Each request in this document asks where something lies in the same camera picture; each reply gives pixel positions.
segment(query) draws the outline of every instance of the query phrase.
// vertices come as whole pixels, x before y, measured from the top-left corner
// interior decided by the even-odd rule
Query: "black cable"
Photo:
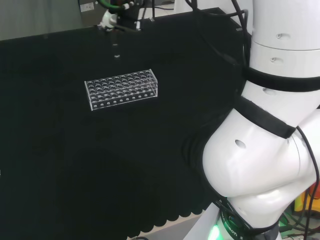
[[[201,30],[201,24],[200,24],[200,20],[199,20],[199,16],[197,16],[198,13],[194,14],[195,17],[195,21],[196,21],[196,26],[197,26],[197,30],[198,33],[201,37],[201,39],[204,41],[204,43],[211,48],[211,50],[218,55],[220,58],[222,58],[223,60],[225,60],[227,63],[233,65],[233,66],[238,66],[240,65],[233,57],[229,56],[228,54],[225,54],[223,52],[220,52],[218,49],[216,49],[211,43],[210,41],[205,37],[204,33]]]
[[[317,161],[316,161],[314,152],[312,151],[312,148],[310,146],[310,143],[309,143],[305,133],[302,131],[302,129],[299,126],[297,126],[296,129],[301,134],[301,136],[302,136],[302,138],[303,138],[303,140],[304,140],[304,142],[306,144],[306,147],[307,147],[307,149],[309,151],[310,157],[311,157],[312,162],[313,162],[314,170],[315,170],[315,176],[316,176],[315,186],[314,186],[313,192],[311,194],[310,202],[309,202],[309,208],[308,208],[308,213],[307,213],[306,223],[305,223],[305,230],[304,230],[304,235],[303,235],[303,239],[307,239],[308,228],[309,228],[310,217],[311,217],[312,204],[313,204],[316,192],[317,192],[317,188],[319,186],[320,176],[319,176],[319,168],[318,168],[318,165],[317,165]]]
[[[306,225],[304,225],[303,223],[299,222],[297,219],[294,218],[294,216],[292,216],[291,214],[289,214],[288,212],[286,212],[286,214],[289,216],[289,218],[291,218],[293,221],[295,221],[296,223],[298,223],[298,225],[300,225],[301,227],[294,227],[293,229],[299,230],[299,231],[305,231],[306,229]],[[317,226],[315,228],[309,228],[308,231],[312,232],[312,231],[319,231],[320,230],[320,226]]]
[[[159,6],[155,6],[155,9],[162,9],[162,10],[174,10],[174,8],[164,8],[164,7],[159,7]]]
[[[195,17],[195,22],[196,22],[196,28],[198,30],[198,33],[201,37],[201,39],[204,41],[204,43],[219,57],[221,57],[223,60],[225,60],[227,63],[233,65],[233,66],[238,66],[240,65],[233,57],[229,56],[228,54],[225,53],[221,53],[218,49],[216,49],[211,43],[210,41],[206,38],[206,36],[204,35],[204,33],[201,30],[201,23],[199,20],[200,14],[201,15],[206,15],[208,17],[213,17],[213,18],[230,18],[230,17],[235,17],[238,15],[237,12],[234,13],[223,13],[223,14],[215,14],[215,13],[209,13],[206,11],[201,11],[200,9],[198,9],[196,6],[198,6],[197,0],[192,0],[193,3],[190,2],[190,0],[185,0],[185,2],[192,8],[193,11],[193,15]],[[248,22],[248,11],[247,10],[240,10],[241,14],[244,14],[244,18],[246,19],[246,23]],[[247,62],[247,53],[243,52],[243,62],[244,64],[246,64]]]
[[[152,17],[156,18],[156,13],[155,13],[155,0],[151,0],[152,1]]]
[[[141,28],[141,30],[143,30],[143,23],[144,23],[146,11],[147,11],[147,4],[144,2],[144,9],[143,9],[143,13],[142,13],[142,18],[140,20],[140,23],[141,23],[140,24],[140,28]]]
[[[149,239],[144,236],[137,236],[136,238],[131,239],[131,240],[149,240]]]
[[[298,220],[296,221],[296,223],[292,226],[293,229],[296,228],[299,225],[299,223],[302,221],[302,219],[305,216],[306,207],[307,207],[307,197],[308,197],[308,191],[305,191],[302,212],[301,212]]]
[[[238,17],[240,20],[240,24],[242,27],[242,33],[243,33],[243,48],[244,48],[244,56],[245,56],[245,65],[248,66],[250,62],[250,37],[247,30],[247,24],[248,19],[245,21],[244,16],[242,15],[241,9],[239,7],[239,4],[237,0],[231,0],[235,11],[238,13]]]

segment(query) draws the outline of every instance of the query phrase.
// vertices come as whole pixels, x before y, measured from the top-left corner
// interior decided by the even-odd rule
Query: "black fabric backdrop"
[[[241,59],[239,26],[202,21]],[[230,109],[240,70],[191,13],[144,27],[120,34],[119,60],[96,27],[0,42],[1,240],[125,240],[209,205],[181,144]],[[157,99],[90,110],[84,81],[146,69]]]

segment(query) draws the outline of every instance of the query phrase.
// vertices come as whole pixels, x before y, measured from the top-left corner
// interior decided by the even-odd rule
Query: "white wall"
[[[231,2],[231,0],[197,0],[199,9],[211,9],[211,8],[221,8],[225,13],[234,13],[236,10]],[[248,32],[251,34],[253,29],[253,0],[237,0],[241,9],[247,9],[249,11],[248,19]],[[175,13],[189,12],[192,9],[186,4],[185,0],[175,0],[174,11]],[[238,17],[233,17],[233,19],[239,22]]]

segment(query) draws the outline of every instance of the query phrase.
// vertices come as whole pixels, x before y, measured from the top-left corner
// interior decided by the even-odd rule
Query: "robotic arm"
[[[320,2],[253,0],[253,9],[249,67],[254,74],[241,93],[241,105],[207,142],[202,163],[210,185],[239,216],[253,229],[270,231],[316,181],[301,133],[284,136],[273,125],[300,126],[320,166]],[[273,89],[266,87],[270,82]],[[301,89],[303,82],[310,88]],[[224,240],[244,239],[232,229],[236,223],[226,224],[229,217],[222,214],[218,221]]]

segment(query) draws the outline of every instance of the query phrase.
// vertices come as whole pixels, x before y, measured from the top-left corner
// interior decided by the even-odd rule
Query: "black cloth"
[[[202,22],[241,59],[239,26]],[[125,240],[210,204],[181,144],[230,110],[241,70],[191,13],[144,27],[119,34],[117,60],[96,27],[0,42],[1,240]],[[84,81],[147,69],[157,99],[90,110]]]

